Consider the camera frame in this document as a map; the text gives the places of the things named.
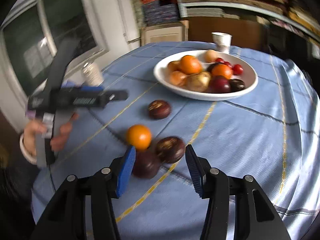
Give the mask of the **person's left hand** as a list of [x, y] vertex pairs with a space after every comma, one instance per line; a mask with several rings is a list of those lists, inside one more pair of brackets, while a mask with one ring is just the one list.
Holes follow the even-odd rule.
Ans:
[[[60, 127], [60, 132], [57, 136], [53, 137], [50, 141], [52, 151], [60, 151], [64, 148], [69, 135], [72, 131], [72, 122], [78, 118], [78, 114], [74, 113], [70, 118], [69, 122], [63, 124]], [[26, 125], [23, 132], [22, 145], [25, 150], [32, 157], [36, 157], [36, 146], [35, 146], [35, 135], [45, 133], [47, 130], [46, 126], [37, 119], [31, 120]]]

